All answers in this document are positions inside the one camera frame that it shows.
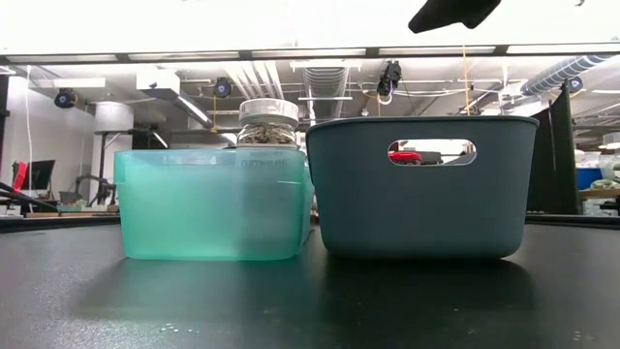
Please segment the white cylindrical tank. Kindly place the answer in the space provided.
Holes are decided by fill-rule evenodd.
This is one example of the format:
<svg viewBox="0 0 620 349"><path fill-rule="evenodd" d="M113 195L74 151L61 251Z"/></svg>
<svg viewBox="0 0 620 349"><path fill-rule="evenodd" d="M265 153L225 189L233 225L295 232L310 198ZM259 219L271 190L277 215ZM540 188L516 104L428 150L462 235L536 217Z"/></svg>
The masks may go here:
<svg viewBox="0 0 620 349"><path fill-rule="evenodd" d="M134 109L126 104L105 101L96 104L96 131L124 131L134 126Z"/></svg>

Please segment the blue storage container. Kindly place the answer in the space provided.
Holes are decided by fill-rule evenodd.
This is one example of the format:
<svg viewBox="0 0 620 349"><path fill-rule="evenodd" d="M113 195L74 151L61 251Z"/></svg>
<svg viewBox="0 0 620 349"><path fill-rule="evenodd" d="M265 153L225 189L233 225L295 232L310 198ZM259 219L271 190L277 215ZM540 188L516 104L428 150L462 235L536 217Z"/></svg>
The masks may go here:
<svg viewBox="0 0 620 349"><path fill-rule="evenodd" d="M588 190L591 184L603 178L600 168L577 168L576 187L579 191Z"/></svg>

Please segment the black background desk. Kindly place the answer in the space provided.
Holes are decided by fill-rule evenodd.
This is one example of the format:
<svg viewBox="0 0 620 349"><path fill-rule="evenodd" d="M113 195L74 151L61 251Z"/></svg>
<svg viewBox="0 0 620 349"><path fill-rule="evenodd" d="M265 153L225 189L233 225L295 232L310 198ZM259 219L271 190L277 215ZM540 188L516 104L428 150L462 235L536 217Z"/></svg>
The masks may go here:
<svg viewBox="0 0 620 349"><path fill-rule="evenodd" d="M160 148L167 149L169 145L159 134L158 130L159 128L157 126L149 126L133 127L126 130L95 131L94 135L101 137L100 161L105 162L107 148L111 146L115 141L117 141L121 136L132 136L134 138L137 138L139 145L142 148L149 149L152 148L155 143L157 143Z"/></svg>

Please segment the white ceiling light fixture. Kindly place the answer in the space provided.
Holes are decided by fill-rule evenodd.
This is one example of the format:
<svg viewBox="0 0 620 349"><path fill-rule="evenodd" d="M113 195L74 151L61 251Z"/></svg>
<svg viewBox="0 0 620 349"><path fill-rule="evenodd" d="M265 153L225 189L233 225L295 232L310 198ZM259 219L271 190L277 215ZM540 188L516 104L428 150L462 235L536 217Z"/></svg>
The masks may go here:
<svg viewBox="0 0 620 349"><path fill-rule="evenodd" d="M32 81L32 84L40 88L104 88L106 86L106 79L36 79Z"/></svg>

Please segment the red background object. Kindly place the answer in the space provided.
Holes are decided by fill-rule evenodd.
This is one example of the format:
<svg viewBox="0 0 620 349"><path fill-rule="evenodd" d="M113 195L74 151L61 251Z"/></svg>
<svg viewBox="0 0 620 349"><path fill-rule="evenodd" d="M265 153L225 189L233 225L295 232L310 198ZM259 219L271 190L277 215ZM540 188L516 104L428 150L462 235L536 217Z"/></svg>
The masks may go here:
<svg viewBox="0 0 620 349"><path fill-rule="evenodd" d="M28 169L28 166L26 163L23 163L23 162L13 163L14 178L13 178L12 187L15 192L20 191L23 185L23 182L25 180L25 177L26 177L27 169Z"/></svg>

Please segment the white-lidded clear spice jar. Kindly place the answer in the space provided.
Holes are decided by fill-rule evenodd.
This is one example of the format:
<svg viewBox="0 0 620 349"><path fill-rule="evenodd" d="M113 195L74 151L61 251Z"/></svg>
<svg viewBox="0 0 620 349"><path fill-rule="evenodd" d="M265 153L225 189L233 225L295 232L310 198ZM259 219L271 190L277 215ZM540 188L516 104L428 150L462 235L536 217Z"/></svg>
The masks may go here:
<svg viewBox="0 0 620 349"><path fill-rule="evenodd" d="M298 106L292 102L271 98L248 100L239 106L238 119L241 131L237 134L237 146L298 148Z"/></svg>

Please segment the black overhead frame beam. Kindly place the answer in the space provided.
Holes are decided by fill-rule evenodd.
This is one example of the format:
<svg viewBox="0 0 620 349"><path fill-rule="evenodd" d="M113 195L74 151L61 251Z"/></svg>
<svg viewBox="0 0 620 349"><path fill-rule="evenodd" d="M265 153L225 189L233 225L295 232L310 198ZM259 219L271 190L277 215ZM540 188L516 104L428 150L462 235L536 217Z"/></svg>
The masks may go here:
<svg viewBox="0 0 620 349"><path fill-rule="evenodd" d="M130 64L210 61L252 61L284 59L376 59L454 56L530 56L577 55L584 49L577 45L481 45L427 47L367 47L367 48L269 48L238 50L203 50L176 52L119 52L119 53L55 53L0 54L0 65L79 65Z"/></svg>

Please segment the black side panel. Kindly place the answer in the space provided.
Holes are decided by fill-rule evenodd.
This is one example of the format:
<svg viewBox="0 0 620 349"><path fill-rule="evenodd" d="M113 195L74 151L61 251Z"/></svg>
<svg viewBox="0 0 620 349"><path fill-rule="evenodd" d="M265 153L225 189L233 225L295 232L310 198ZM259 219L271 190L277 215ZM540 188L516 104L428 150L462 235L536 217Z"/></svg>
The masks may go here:
<svg viewBox="0 0 620 349"><path fill-rule="evenodd" d="M548 108L533 115L539 121L530 173L527 211L560 215L582 213L576 187L573 119L569 83Z"/></svg>

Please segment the blue-grey plastic handled bin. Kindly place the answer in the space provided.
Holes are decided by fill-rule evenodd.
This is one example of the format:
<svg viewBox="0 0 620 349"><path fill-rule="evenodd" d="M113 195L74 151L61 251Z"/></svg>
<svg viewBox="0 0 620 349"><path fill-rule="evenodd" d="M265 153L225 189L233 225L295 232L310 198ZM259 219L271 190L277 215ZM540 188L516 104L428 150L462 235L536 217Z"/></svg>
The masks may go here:
<svg viewBox="0 0 620 349"><path fill-rule="evenodd" d="M497 259L524 233L539 122L528 116L334 119L306 132L325 248L380 259ZM465 140L442 165L397 165L398 141Z"/></svg>

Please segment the black hanging ceiling device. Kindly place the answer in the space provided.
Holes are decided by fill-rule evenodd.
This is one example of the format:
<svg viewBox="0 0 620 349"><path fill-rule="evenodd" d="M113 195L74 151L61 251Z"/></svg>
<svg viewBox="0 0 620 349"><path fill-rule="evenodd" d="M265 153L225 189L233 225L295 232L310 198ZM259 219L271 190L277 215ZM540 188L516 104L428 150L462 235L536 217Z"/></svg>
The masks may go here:
<svg viewBox="0 0 620 349"><path fill-rule="evenodd" d="M380 75L376 88L377 100L380 105L389 105L391 103L393 93L401 79L402 71L399 62L396 60L389 61Z"/></svg>

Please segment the grey corrugated ceiling duct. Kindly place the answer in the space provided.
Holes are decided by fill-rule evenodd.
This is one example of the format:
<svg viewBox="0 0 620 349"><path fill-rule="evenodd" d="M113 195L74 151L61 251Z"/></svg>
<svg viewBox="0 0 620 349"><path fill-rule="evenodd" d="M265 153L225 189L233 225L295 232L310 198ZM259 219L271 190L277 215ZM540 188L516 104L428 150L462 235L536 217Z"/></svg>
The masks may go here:
<svg viewBox="0 0 620 349"><path fill-rule="evenodd" d="M339 118L343 108L349 69L345 67L304 68L302 78L311 115L320 120Z"/></svg>

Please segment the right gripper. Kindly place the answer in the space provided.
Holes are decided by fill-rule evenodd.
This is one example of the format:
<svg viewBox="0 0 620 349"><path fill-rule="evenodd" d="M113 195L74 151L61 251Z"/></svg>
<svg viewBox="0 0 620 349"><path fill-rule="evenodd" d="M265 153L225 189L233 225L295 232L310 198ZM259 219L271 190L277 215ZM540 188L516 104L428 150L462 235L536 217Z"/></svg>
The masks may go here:
<svg viewBox="0 0 620 349"><path fill-rule="evenodd" d="M427 0L409 21L413 33L422 33L452 25L461 20L467 28L476 28L500 5L502 0Z"/></svg>

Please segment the white box air duct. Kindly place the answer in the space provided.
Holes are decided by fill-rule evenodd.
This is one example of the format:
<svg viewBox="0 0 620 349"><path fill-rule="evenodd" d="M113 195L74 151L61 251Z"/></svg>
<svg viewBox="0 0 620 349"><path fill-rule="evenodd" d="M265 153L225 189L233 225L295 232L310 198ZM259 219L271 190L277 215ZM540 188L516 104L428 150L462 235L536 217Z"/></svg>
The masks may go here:
<svg viewBox="0 0 620 349"><path fill-rule="evenodd" d="M175 70L148 68L137 72L136 86L141 91L156 90L178 94L180 77Z"/></svg>

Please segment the teal translucent plastic bin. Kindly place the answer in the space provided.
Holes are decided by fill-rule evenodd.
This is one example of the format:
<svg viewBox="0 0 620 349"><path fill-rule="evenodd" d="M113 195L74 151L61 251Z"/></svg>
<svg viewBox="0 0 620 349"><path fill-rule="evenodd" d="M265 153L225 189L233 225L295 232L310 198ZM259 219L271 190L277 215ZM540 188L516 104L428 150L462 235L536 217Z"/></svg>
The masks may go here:
<svg viewBox="0 0 620 349"><path fill-rule="evenodd" d="M282 260L309 231L313 186L294 148L120 151L113 182L133 259Z"/></svg>

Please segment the silver flexible air duct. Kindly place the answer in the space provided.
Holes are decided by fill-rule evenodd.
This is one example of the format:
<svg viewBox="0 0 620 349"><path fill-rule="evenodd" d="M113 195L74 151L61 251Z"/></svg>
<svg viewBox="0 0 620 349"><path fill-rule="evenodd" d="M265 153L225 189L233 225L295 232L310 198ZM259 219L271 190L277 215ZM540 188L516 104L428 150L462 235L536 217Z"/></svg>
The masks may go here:
<svg viewBox="0 0 620 349"><path fill-rule="evenodd" d="M606 62L614 54L585 54L571 57L538 73L533 79L527 80L520 88L523 96L542 95L565 81L580 75L593 67Z"/></svg>

